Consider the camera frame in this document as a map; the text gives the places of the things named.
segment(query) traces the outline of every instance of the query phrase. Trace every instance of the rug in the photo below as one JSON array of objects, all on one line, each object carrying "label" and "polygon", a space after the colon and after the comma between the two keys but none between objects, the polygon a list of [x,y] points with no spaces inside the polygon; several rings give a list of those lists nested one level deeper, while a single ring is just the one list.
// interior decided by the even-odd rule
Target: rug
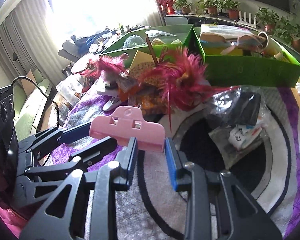
[{"label": "rug", "polygon": [[[266,103],[272,111],[271,124],[267,130],[269,139],[232,168],[232,173],[252,193],[259,204],[271,215],[272,220],[287,236],[300,221],[300,114],[290,89],[263,89]],[[77,106],[71,110],[66,127],[74,127],[104,114],[102,106],[108,97],[96,94],[94,86]],[[205,137],[202,106],[190,112],[177,111],[172,115],[173,131],[170,133],[168,117],[159,123],[166,128],[167,137],[173,137],[176,147],[185,150],[191,129],[202,128]],[[69,155],[96,140],[85,137],[70,145],[61,145],[52,153],[54,164],[66,162]],[[222,169],[220,156],[213,146],[207,155],[204,146],[193,143],[191,151],[198,152],[196,162],[210,170]],[[105,156],[89,171],[96,170],[114,160],[118,151]],[[119,239],[183,239],[186,214],[186,194],[172,190],[164,154],[145,152],[140,154],[128,192],[116,193],[116,215]],[[86,237],[89,235],[89,222]]]}]

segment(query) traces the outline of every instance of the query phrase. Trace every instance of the window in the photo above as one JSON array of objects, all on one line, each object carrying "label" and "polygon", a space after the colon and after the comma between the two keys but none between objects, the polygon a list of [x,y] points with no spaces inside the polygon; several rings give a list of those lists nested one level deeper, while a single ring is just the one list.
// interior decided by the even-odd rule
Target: window
[{"label": "window", "polygon": [[106,26],[137,25],[157,10],[154,0],[50,0],[60,31],[90,36]]}]

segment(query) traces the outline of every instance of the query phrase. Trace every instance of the pink fabric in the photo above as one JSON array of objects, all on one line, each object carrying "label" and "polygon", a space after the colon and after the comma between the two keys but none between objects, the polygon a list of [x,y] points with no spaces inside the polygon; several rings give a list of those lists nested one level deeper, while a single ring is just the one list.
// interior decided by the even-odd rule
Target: pink fabric
[{"label": "pink fabric", "polygon": [[26,226],[27,220],[20,217],[18,214],[13,212],[11,209],[2,209],[0,207],[0,217],[11,230],[11,232],[19,238],[21,230]]}]

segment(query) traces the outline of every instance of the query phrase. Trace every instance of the potted plant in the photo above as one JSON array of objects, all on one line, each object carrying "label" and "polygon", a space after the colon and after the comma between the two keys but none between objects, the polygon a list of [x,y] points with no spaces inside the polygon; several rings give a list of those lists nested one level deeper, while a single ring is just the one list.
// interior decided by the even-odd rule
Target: potted plant
[{"label": "potted plant", "polygon": [[239,10],[238,7],[240,3],[234,0],[221,0],[220,9],[228,10],[230,20],[238,20],[239,19]]},{"label": "potted plant", "polygon": [[274,35],[291,45],[297,52],[300,52],[300,25],[294,21],[281,17],[277,23]]},{"label": "potted plant", "polygon": [[269,8],[261,8],[259,7],[259,11],[256,13],[256,16],[264,27],[265,31],[269,33],[273,33],[274,28],[279,20],[279,15],[274,12],[274,10],[270,11]]},{"label": "potted plant", "polygon": [[190,4],[191,12],[196,15],[205,14],[206,8],[202,6],[200,1]]},{"label": "potted plant", "polygon": [[208,10],[208,14],[211,17],[217,17],[217,9],[220,6],[220,0],[200,0],[201,6]]},{"label": "potted plant", "polygon": [[187,0],[175,0],[174,5],[176,10],[182,10],[183,14],[190,13],[190,6]]}]

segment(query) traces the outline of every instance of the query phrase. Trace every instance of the plastic bag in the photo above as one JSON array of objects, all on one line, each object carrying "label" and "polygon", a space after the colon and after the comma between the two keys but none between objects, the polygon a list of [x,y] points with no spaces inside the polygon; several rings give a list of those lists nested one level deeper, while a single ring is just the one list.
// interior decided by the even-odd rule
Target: plastic bag
[{"label": "plastic bag", "polygon": [[237,150],[234,145],[229,142],[230,133],[233,129],[234,128],[230,126],[218,127],[209,133],[210,138],[216,144],[221,153],[226,169],[231,168],[247,154],[258,148],[262,142],[268,138],[268,134],[265,130],[260,128],[260,133],[252,143],[247,145],[245,148]]},{"label": "plastic bag", "polygon": [[271,113],[259,88],[230,89],[213,96],[206,107],[209,113],[206,119],[214,126],[209,136],[218,147],[226,169],[268,137],[263,128],[268,126]]},{"label": "plastic bag", "polygon": [[164,36],[177,36],[171,33],[166,33],[166,32],[162,32],[162,31],[158,31],[158,30],[150,30],[150,31],[146,31],[145,32],[149,38],[158,38],[158,37],[164,37]]},{"label": "plastic bag", "polygon": [[250,125],[257,123],[261,113],[269,113],[264,95],[258,87],[235,87],[218,93],[205,103],[205,118],[212,129],[228,125]]}]

